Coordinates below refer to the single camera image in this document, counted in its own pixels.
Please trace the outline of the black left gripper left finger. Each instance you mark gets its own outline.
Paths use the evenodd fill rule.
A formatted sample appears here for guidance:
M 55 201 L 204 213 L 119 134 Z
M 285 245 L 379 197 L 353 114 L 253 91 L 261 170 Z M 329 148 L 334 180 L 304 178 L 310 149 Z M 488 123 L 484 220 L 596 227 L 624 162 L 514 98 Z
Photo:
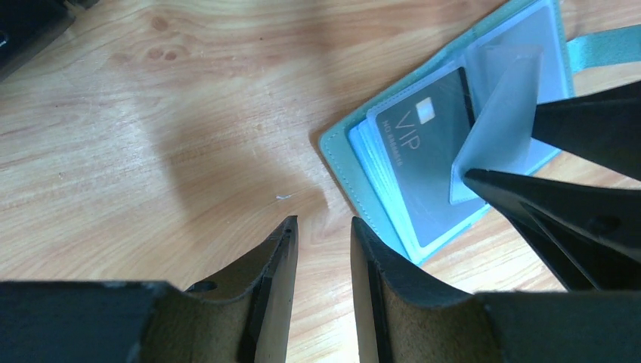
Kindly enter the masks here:
M 165 281 L 4 281 L 3 362 L 283 362 L 298 224 L 181 290 Z

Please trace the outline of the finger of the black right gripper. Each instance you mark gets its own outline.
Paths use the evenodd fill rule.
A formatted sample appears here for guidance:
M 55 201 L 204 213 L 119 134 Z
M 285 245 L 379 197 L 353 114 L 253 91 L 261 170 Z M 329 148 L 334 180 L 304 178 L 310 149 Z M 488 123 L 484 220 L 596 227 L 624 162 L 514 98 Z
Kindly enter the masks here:
M 465 185 L 501 213 L 564 288 L 640 289 L 640 191 L 471 169 Z
M 640 82 L 536 107 L 533 138 L 640 180 Z

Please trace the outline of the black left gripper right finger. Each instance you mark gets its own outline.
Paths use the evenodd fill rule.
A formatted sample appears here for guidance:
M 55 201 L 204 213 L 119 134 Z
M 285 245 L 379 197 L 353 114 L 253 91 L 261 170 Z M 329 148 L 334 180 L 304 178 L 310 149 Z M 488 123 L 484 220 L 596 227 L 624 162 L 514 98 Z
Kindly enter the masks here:
M 362 362 L 638 362 L 640 294 L 466 293 L 351 221 Z

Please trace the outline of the teal leather card holder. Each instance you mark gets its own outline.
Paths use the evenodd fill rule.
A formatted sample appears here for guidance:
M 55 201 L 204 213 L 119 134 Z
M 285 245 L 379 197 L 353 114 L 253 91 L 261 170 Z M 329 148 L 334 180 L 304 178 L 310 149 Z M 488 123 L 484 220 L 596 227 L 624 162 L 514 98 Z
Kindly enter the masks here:
M 558 2 L 508 1 L 328 129 L 320 151 L 358 215 L 421 265 L 488 210 L 466 170 L 536 172 L 559 149 L 534 139 L 535 106 L 572 98 L 582 70 L 639 59 L 637 25 L 567 40 Z

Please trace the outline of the dark grey VIP card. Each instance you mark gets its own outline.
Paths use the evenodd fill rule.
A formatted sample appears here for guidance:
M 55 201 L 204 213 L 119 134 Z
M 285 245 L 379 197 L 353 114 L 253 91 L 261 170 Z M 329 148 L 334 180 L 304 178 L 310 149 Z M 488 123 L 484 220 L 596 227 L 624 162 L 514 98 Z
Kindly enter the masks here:
M 399 195 L 392 213 L 406 247 L 427 250 L 457 233 L 484 203 L 450 201 L 451 167 L 474 123 L 464 67 L 426 77 L 374 107 Z

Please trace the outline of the black three-compartment tray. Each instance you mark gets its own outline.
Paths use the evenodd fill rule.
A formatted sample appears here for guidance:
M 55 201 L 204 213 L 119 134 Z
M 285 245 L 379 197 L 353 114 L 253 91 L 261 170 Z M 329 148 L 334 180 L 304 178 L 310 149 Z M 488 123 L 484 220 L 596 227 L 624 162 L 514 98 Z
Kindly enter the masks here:
M 98 0 L 2 0 L 1 80 L 63 34 L 76 19 L 76 9 L 88 10 L 97 3 Z

